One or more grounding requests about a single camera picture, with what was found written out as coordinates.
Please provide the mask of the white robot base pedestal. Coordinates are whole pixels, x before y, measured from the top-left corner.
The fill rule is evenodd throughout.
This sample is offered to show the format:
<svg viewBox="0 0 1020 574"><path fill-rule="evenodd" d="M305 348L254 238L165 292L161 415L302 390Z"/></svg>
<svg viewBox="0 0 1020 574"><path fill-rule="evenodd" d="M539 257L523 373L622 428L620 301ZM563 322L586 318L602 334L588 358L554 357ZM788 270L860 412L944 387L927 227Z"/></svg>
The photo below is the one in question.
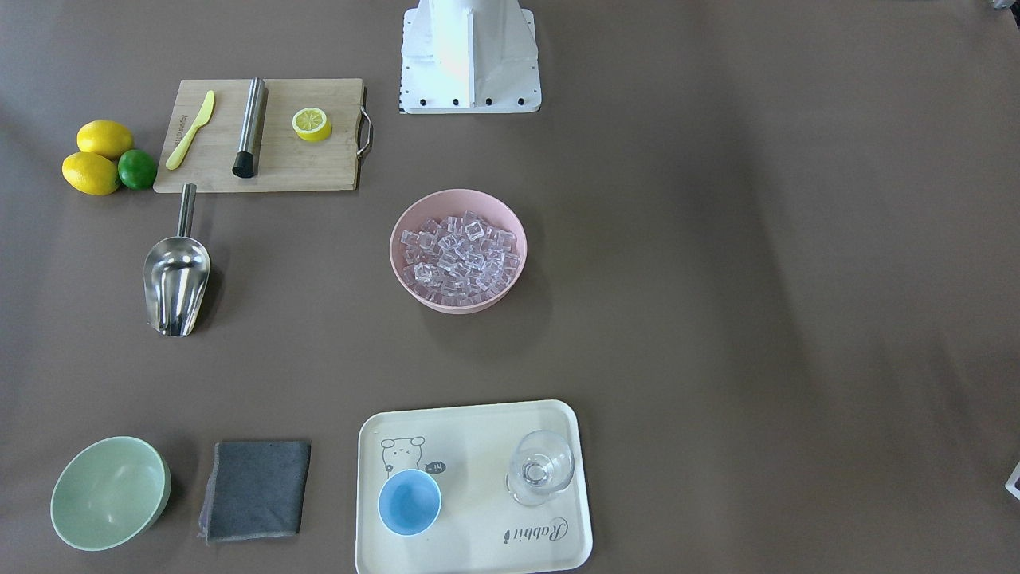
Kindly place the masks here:
<svg viewBox="0 0 1020 574"><path fill-rule="evenodd" d="M403 14L398 110L540 110L536 16L517 1L420 1Z"/></svg>

